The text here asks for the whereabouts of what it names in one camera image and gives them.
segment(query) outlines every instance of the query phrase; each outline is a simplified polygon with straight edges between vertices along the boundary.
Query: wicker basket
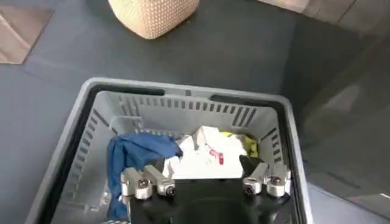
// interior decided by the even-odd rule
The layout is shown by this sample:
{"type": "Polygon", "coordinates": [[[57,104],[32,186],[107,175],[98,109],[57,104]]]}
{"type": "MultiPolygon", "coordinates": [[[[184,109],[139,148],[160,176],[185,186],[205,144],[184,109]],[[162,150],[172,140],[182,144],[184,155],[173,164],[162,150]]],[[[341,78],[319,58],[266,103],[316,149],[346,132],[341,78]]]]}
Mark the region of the wicker basket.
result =
{"type": "Polygon", "coordinates": [[[108,0],[115,16],[145,39],[170,31],[189,17],[199,0],[108,0]]]}

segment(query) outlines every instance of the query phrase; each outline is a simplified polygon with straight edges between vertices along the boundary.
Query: gray floor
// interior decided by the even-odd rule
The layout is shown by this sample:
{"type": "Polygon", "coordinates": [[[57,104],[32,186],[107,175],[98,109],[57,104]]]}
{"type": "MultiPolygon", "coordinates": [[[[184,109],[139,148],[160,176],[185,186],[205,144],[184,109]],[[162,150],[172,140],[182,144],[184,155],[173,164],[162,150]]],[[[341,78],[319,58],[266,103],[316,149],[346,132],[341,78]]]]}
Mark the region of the gray floor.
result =
{"type": "MultiPolygon", "coordinates": [[[[280,93],[300,19],[251,0],[204,0],[188,21],[147,41],[117,22],[106,0],[4,1],[55,12],[23,65],[0,65],[1,223],[26,218],[86,79],[280,93]]],[[[390,223],[315,186],[310,196],[316,223],[390,223]]]]}

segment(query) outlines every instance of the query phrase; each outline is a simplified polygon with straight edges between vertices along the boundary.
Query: screw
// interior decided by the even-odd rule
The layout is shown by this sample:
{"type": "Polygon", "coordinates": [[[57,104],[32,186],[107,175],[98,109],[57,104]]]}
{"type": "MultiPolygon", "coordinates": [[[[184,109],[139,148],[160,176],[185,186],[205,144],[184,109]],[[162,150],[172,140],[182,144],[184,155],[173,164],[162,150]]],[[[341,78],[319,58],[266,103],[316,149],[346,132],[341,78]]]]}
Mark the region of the screw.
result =
{"type": "Polygon", "coordinates": [[[273,185],[281,185],[282,179],[280,177],[271,177],[271,183],[273,185]]]}
{"type": "Polygon", "coordinates": [[[174,187],[169,187],[166,190],[166,196],[173,197],[176,194],[176,190],[174,187]]]}
{"type": "Polygon", "coordinates": [[[138,187],[139,188],[146,188],[149,184],[149,181],[147,179],[142,179],[138,181],[138,187]]]}
{"type": "Polygon", "coordinates": [[[252,195],[254,194],[253,191],[254,191],[254,190],[253,190],[252,187],[250,187],[250,186],[245,187],[245,194],[247,194],[247,195],[249,195],[249,196],[252,196],[252,195]]]}

